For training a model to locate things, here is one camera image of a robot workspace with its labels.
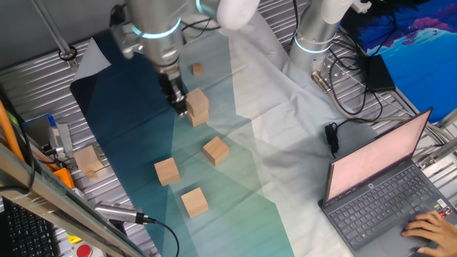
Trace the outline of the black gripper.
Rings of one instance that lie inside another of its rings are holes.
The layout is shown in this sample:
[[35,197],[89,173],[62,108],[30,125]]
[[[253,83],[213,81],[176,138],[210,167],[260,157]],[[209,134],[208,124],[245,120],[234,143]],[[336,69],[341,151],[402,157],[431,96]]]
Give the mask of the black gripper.
[[179,68],[179,61],[164,66],[156,65],[161,91],[171,106],[175,107],[179,117],[185,116],[186,93],[183,90],[183,81]]

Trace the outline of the person bare hand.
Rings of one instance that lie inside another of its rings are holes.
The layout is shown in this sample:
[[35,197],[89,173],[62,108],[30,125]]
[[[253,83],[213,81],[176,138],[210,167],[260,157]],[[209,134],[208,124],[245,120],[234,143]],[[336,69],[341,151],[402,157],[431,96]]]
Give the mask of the person bare hand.
[[419,214],[404,228],[403,237],[419,237],[436,243],[435,248],[420,247],[417,253],[434,257],[456,256],[456,226],[447,222],[437,211]]

